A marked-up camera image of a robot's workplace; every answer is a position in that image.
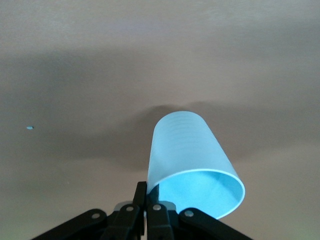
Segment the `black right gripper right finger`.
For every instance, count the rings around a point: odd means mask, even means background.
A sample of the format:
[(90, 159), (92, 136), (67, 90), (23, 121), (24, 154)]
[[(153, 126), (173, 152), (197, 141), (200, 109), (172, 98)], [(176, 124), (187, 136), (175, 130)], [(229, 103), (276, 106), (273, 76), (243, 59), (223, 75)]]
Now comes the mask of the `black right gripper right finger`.
[(171, 202), (159, 200), (159, 186), (147, 194), (149, 240), (247, 240), (248, 236), (197, 208), (177, 213)]

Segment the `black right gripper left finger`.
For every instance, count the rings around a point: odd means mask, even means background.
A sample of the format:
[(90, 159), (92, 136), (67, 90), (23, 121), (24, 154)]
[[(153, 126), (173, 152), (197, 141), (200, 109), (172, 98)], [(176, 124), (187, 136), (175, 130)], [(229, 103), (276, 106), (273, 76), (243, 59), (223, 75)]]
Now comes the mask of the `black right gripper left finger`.
[(147, 183), (137, 183), (133, 200), (111, 215), (90, 209), (38, 236), (35, 240), (139, 240), (144, 235)]

